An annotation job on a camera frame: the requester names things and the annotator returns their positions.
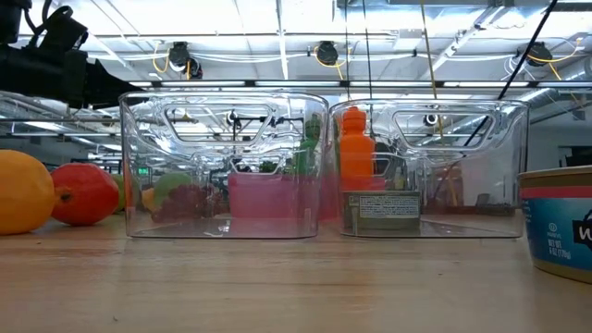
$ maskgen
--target red fruit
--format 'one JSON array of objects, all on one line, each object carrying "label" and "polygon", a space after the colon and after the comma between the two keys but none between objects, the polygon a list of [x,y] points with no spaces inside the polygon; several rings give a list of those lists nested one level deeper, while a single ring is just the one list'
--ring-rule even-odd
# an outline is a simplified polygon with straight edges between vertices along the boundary
[{"label": "red fruit", "polygon": [[55,206],[52,217],[71,226],[90,226],[110,216],[119,203],[119,189],[109,174],[94,164],[69,163],[52,172]]}]

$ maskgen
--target grapes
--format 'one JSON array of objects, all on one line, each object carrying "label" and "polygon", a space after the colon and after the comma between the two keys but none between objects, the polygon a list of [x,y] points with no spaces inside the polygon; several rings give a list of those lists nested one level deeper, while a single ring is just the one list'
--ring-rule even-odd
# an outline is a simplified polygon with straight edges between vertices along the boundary
[{"label": "grapes", "polygon": [[176,223],[213,217],[229,210],[224,195],[213,186],[179,185],[168,193],[160,208],[154,212],[157,223]]}]

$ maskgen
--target ceiling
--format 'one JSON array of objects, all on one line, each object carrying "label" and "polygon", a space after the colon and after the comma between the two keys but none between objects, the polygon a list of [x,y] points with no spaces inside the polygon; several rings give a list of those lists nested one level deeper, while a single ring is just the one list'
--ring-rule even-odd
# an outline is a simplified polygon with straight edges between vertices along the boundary
[{"label": "ceiling", "polygon": [[[92,36],[82,46],[91,58],[123,80],[184,80],[165,67],[173,42],[188,42],[192,56],[203,67],[204,80],[429,80],[426,38],[418,1],[350,0],[62,0],[52,9],[71,6],[73,18],[88,27]],[[512,57],[528,44],[548,1],[498,1],[506,7],[488,7],[487,0],[426,0],[426,27],[435,63],[436,80],[506,80]],[[41,20],[43,0],[34,0],[33,22]],[[539,35],[556,63],[566,73],[579,68],[592,50],[592,11],[572,11],[562,6],[553,12]],[[484,29],[474,29],[476,22]],[[31,30],[21,22],[16,46],[25,45]],[[331,41],[339,52],[340,68],[319,65],[315,47]],[[549,66],[527,66],[517,80],[556,80]],[[345,92],[315,92],[334,103]],[[496,98],[498,89],[440,91],[440,98]],[[525,90],[512,90],[519,96]],[[366,97],[358,89],[353,97]],[[431,91],[382,90],[374,97],[431,98]],[[64,113],[66,106],[41,101]],[[538,117],[568,110],[569,98],[537,105]],[[88,111],[100,117],[117,110]],[[574,126],[582,126],[585,121]],[[572,126],[571,113],[563,113],[537,126]],[[85,130],[118,133],[118,127],[91,125]],[[117,138],[92,139],[117,143]]]}]

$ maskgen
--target table surface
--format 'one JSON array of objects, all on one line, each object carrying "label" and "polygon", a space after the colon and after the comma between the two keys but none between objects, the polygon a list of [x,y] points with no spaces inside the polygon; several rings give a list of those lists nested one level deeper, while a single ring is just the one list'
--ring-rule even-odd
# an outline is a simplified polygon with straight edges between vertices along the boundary
[{"label": "table surface", "polygon": [[524,240],[0,239],[2,332],[592,332],[592,286]]}]

